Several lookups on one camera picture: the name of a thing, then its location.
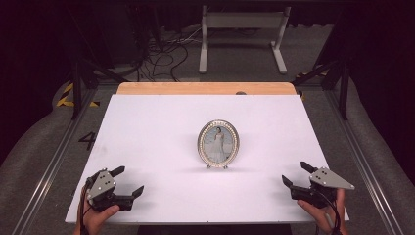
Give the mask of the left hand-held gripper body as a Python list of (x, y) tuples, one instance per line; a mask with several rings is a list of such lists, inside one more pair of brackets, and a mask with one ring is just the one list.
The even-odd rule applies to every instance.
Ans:
[(135, 199), (131, 195), (116, 195), (115, 187), (115, 178), (110, 176), (110, 170), (106, 168), (87, 178), (86, 199), (94, 211), (102, 212), (113, 205), (118, 205), (122, 211), (132, 209)]

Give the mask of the oval silver photo frame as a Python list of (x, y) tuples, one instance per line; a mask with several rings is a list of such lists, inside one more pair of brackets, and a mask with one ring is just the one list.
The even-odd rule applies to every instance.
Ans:
[(240, 147), (237, 129), (223, 119), (208, 122), (200, 131), (197, 148), (207, 168), (226, 169), (236, 158)]

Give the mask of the aluminium floor rail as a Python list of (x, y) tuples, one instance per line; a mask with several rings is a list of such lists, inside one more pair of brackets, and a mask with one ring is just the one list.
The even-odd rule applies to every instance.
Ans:
[(95, 96), (95, 93), (95, 89), (86, 89), (84, 96), (78, 101), (78, 110), (73, 110), (76, 113), (76, 117), (71, 117), (69, 119), (68, 127), (66, 128), (63, 137), (42, 177), (37, 182), (36, 188), (32, 193), (31, 198), (28, 201), (17, 225), (15, 226), (12, 235), (26, 235), (53, 184), (71, 138), (77, 130), (90, 102)]
[(372, 168), (367, 162), (365, 155), (352, 131), (352, 128), (347, 120), (344, 120), (341, 112), (339, 111), (339, 102), (333, 91), (325, 91), (324, 95), (331, 107), (331, 110), (335, 114), (342, 132), (346, 136), (347, 142), (352, 151), (352, 158), (356, 164), (357, 169), (362, 177), (362, 180), (368, 190), (370, 198), (372, 199), (375, 208), (380, 215), (382, 222), (384, 223), (389, 235), (404, 235), (399, 222), (397, 221), (392, 208), (384, 194), (379, 181), (377, 180)]

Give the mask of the yellow black floor tape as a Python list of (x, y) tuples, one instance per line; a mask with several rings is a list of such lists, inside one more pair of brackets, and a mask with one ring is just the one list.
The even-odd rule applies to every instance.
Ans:
[(57, 107), (73, 107), (75, 105), (74, 101), (69, 100), (69, 94), (72, 90), (73, 90), (73, 83), (69, 82), (66, 85), (64, 92), (62, 93), (61, 97), (59, 98), (57, 102)]
[(299, 85), (309, 81), (310, 79), (314, 78), (314, 77), (325, 77), (327, 75), (327, 71), (321, 71), (321, 72), (317, 72), (317, 71), (310, 71), (310, 72), (301, 72), (298, 73), (296, 75), (295, 80), (292, 82), (292, 84), (295, 87), (298, 87)]

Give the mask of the white metal stand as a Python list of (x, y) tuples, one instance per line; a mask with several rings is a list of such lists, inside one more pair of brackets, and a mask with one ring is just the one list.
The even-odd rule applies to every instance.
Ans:
[(291, 8), (286, 7), (277, 12), (210, 12), (203, 6), (201, 30), (202, 46), (199, 63), (199, 73), (208, 71), (208, 29), (209, 28), (277, 28), (274, 41), (270, 42), (278, 70), (281, 74), (288, 72), (280, 46), (290, 17)]

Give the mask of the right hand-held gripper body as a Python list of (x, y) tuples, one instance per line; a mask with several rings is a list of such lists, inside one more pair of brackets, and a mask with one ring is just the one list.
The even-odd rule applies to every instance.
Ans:
[(327, 167), (320, 167), (309, 176), (308, 188), (295, 186), (290, 189), (293, 200), (306, 201), (318, 209), (328, 207), (337, 199), (337, 190), (354, 190), (355, 186)]

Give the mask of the black metal stand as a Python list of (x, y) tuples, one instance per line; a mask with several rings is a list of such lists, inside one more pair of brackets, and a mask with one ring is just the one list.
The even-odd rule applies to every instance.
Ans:
[(325, 65), (316, 67), (312, 71), (327, 71), (327, 75), (320, 83), (324, 90), (333, 90), (337, 83), (340, 84), (340, 95), (339, 95), (339, 112), (344, 120), (347, 120), (346, 115), (346, 103), (348, 94), (349, 84), (349, 67), (348, 60), (338, 60), (329, 62)]
[(122, 76), (102, 68), (101, 66), (87, 60), (84, 58), (78, 58), (71, 63), (71, 74), (72, 74), (72, 84), (73, 84), (73, 113), (72, 119), (77, 119), (80, 115), (83, 104), (82, 104), (82, 92), (81, 92), (81, 81), (84, 81), (87, 89), (95, 89), (98, 86), (96, 78), (92, 78), (92, 75), (89, 77), (84, 77), (87, 74), (87, 71), (96, 70), (103, 74), (104, 76), (118, 82), (126, 82), (126, 79)]

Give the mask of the person's dark clothing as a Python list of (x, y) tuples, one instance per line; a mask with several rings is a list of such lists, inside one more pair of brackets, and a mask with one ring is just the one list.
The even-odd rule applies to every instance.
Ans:
[(142, 225), (137, 235), (293, 235), (290, 225)]

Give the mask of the white table cover board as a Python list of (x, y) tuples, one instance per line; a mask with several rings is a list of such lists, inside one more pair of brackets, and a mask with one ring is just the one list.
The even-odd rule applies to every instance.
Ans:
[[(199, 133), (214, 119), (239, 133), (227, 168), (209, 168), (198, 154)], [(309, 186), (303, 162), (327, 163), (297, 95), (114, 95), (82, 175), (124, 166), (116, 193), (144, 190), (113, 223), (292, 223), (311, 219), (282, 182)]]

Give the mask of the person's left hand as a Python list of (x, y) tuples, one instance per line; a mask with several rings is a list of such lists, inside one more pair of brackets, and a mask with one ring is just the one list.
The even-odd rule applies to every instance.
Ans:
[(77, 210), (77, 222), (73, 230), (73, 235), (81, 235), (81, 221), (89, 235), (99, 235), (105, 222), (119, 212), (119, 206), (113, 205), (104, 211), (98, 212), (89, 209), (87, 201), (80, 203)]

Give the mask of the person's right hand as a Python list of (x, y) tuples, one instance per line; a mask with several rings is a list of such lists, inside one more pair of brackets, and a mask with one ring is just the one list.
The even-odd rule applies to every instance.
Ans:
[[(342, 235), (348, 235), (345, 223), (345, 194), (346, 193), (344, 189), (337, 190), (336, 208), (340, 217), (340, 232), (342, 233)], [(330, 216), (331, 220), (335, 222), (336, 213), (333, 211), (331, 207), (318, 209), (315, 206), (303, 200), (297, 200), (297, 204), (314, 218), (316, 225), (320, 228), (321, 231), (323, 231), (326, 235), (332, 234), (333, 229), (329, 223), (329, 220), (327, 219), (327, 216)]]

